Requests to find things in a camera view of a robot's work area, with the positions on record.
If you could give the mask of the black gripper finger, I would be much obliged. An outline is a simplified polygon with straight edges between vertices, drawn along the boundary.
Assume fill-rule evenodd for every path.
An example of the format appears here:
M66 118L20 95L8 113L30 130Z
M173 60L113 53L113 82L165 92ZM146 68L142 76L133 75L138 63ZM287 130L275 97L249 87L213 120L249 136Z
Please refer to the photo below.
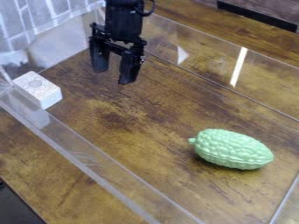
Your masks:
M90 38L89 41L91 65L95 73L109 70L110 50L105 41Z
M118 83L126 85L135 82L141 67L141 56L131 51L125 51L122 53Z

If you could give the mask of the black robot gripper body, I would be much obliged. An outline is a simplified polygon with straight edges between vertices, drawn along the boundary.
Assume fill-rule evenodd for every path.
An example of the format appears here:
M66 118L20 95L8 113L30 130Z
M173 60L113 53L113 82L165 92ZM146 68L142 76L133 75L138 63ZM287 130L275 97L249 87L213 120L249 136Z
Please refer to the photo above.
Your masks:
M94 22L90 25L90 38L105 41L110 52L122 55L131 51L142 60L147 44L141 37L146 16L145 0L107 0L105 24Z

